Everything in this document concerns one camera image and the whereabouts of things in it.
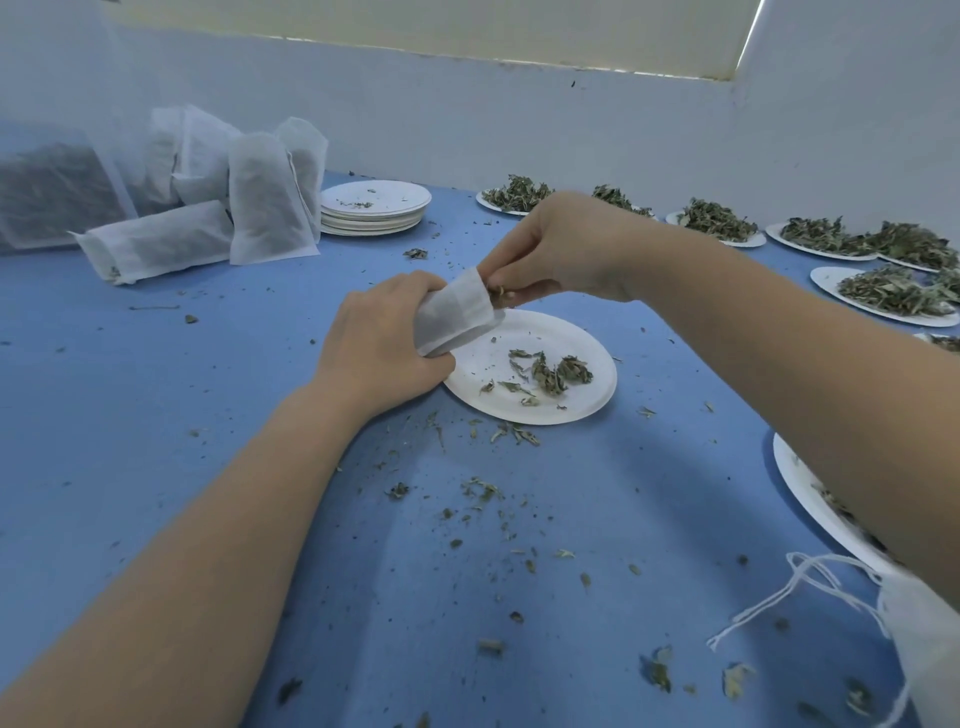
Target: person's left hand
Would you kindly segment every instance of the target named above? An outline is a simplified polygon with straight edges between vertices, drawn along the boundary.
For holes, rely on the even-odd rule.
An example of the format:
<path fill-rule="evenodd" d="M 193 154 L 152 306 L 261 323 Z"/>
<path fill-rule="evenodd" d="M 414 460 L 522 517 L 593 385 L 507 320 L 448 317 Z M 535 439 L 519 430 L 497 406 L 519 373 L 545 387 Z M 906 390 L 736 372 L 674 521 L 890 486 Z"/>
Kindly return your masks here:
<path fill-rule="evenodd" d="M 440 384 L 456 361 L 449 353 L 430 359 L 417 353 L 414 315 L 427 293 L 444 286 L 439 276 L 415 271 L 348 293 L 309 386 L 343 399 L 365 422 Z"/>

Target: blue table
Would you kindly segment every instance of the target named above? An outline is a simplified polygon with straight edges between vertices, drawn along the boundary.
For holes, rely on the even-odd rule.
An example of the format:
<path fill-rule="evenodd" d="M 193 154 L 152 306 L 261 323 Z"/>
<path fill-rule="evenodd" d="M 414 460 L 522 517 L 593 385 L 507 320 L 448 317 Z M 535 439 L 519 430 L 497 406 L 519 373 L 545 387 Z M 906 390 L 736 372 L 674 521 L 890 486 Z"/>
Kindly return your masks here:
<path fill-rule="evenodd" d="M 133 287 L 101 282 L 79 250 L 0 259 L 0 686 L 307 380 L 350 289 L 414 265 L 452 278 L 514 223 L 472 193 L 433 195 L 411 231 L 328 236 L 317 257 Z M 413 247 L 429 258 L 407 261 Z M 776 243 L 744 255 L 804 286 L 829 264 Z M 156 305 L 180 308 L 130 310 Z M 785 583 L 786 552 L 836 548 L 786 491 L 770 427 L 643 304 L 564 294 L 535 308 L 622 359 L 610 404 L 537 429 L 539 448 L 492 444 L 496 422 L 443 387 L 366 427 L 307 538 L 245 725 L 409 728 L 424 711 L 441 728 L 868 725 L 844 706 L 849 676 L 885 713 L 901 681 L 892 644 L 813 589 L 717 654 L 704 645 Z M 473 418 L 484 420 L 476 439 Z M 496 508 L 515 540 L 503 540 L 496 508 L 467 510 L 460 486 L 475 475 L 503 491 Z M 413 490 L 395 502 L 384 491 L 398 481 Z M 445 508 L 457 515 L 445 520 Z M 554 558 L 558 548 L 576 558 Z M 862 575 L 840 573 L 876 598 Z M 505 653 L 479 654 L 479 638 L 503 640 Z M 641 674 L 641 657 L 666 644 L 670 694 Z M 721 690 L 733 662 L 757 670 L 736 703 Z M 300 693 L 279 706 L 294 677 Z M 833 722 L 804 719 L 799 701 Z"/>

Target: person's right hand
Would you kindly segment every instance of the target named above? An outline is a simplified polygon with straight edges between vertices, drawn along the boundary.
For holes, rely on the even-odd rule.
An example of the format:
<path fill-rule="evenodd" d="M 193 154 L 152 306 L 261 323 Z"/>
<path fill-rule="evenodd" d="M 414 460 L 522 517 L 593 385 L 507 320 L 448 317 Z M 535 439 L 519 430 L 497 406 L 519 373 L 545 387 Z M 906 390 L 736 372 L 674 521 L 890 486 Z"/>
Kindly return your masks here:
<path fill-rule="evenodd" d="M 490 289 L 521 305 L 561 291 L 630 301 L 636 247 L 660 223 L 579 192 L 556 192 L 534 207 L 477 266 Z"/>

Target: bare skin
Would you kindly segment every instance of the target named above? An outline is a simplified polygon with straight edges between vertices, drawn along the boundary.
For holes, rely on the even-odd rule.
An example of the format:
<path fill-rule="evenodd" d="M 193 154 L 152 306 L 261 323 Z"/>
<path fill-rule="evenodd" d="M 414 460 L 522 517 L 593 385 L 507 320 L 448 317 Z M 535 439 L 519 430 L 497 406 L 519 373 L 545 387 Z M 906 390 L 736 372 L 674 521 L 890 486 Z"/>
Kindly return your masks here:
<path fill-rule="evenodd" d="M 350 294 L 314 380 L 0 695 L 0 725 L 234 728 L 344 448 L 453 371 L 413 344 L 420 301 L 443 286 L 417 272 Z"/>
<path fill-rule="evenodd" d="M 650 305 L 857 518 L 960 609 L 960 359 L 699 232 L 585 195 L 537 205 L 478 266 L 511 305 Z"/>

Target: hand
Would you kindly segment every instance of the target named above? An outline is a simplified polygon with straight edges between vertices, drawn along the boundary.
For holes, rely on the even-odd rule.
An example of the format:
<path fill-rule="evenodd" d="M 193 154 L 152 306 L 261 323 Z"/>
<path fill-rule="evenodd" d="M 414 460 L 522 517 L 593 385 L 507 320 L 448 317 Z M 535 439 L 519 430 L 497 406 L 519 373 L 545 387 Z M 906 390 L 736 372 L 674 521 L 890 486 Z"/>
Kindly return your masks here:
<path fill-rule="evenodd" d="M 430 359 L 417 353 L 414 315 L 427 293 L 445 285 L 438 276 L 416 271 L 348 293 L 308 386 L 342 398 L 365 422 L 440 384 L 456 361 L 449 353 Z"/>
<path fill-rule="evenodd" d="M 561 291 L 631 301 L 632 256 L 662 224 L 579 192 L 550 195 L 477 266 L 490 289 L 503 286 L 509 305 Z"/>

